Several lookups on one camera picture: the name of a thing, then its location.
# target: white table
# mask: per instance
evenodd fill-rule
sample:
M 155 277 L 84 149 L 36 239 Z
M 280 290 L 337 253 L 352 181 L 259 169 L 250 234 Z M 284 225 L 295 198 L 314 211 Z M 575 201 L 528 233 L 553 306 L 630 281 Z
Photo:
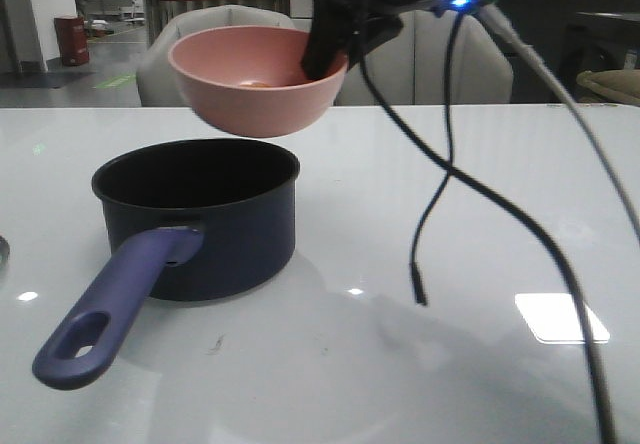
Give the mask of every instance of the white table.
M 440 108 L 400 110 L 444 151 Z M 640 109 L 585 112 L 639 208 Z M 572 262 L 611 334 L 600 346 L 621 442 L 640 443 L 640 249 L 591 149 L 559 106 L 453 117 L 458 165 Z M 222 301 L 148 299 L 94 384 L 36 381 L 35 353 L 109 256 L 93 172 L 144 145 L 216 136 L 188 109 L 0 110 L 0 442 L 597 442 L 581 347 L 541 344 L 514 304 L 564 292 L 558 273 L 456 182 L 420 247 L 431 306 L 413 303 L 411 236 L 442 173 L 376 108 L 331 109 L 271 140 L 302 165 L 297 250 L 278 276 Z

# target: floor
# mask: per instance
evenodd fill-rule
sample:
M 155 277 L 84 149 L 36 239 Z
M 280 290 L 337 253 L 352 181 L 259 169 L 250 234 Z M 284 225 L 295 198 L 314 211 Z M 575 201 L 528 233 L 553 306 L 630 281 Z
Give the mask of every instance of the floor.
M 52 73 L 87 75 L 58 89 L 0 89 L 0 107 L 140 107 L 135 70 L 147 48 L 146 28 L 112 24 L 113 34 L 88 42 L 89 62 L 59 66 Z

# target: wall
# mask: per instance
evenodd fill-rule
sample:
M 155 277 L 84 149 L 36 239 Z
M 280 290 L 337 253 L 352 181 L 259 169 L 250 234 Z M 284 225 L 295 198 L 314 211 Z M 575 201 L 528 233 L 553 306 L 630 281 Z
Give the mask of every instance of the wall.
M 53 19 L 59 16 L 75 16 L 77 14 L 75 1 L 31 0 L 31 4 L 40 40 L 42 59 L 46 63 L 60 57 Z
M 31 13 L 31 0 L 6 0 L 9 25 L 13 34 L 18 60 L 40 65 L 40 43 Z

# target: pot handle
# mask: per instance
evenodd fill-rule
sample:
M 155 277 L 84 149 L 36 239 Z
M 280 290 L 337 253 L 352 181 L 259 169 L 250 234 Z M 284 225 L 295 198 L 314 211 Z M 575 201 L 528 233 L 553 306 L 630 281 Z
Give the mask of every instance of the pot handle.
M 129 237 L 71 308 L 33 361 L 49 387 L 78 389 L 111 365 L 165 265 L 180 265 L 200 249 L 203 234 L 158 228 Z

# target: saucepan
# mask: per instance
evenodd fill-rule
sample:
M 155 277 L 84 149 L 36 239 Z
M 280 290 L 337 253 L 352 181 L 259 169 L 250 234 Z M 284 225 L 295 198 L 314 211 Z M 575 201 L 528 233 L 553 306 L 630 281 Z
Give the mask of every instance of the saucepan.
M 158 144 L 96 171 L 112 256 L 36 355 L 55 389 L 86 386 L 111 365 L 150 295 L 199 301 L 247 291 L 295 248 L 291 152 L 249 139 Z

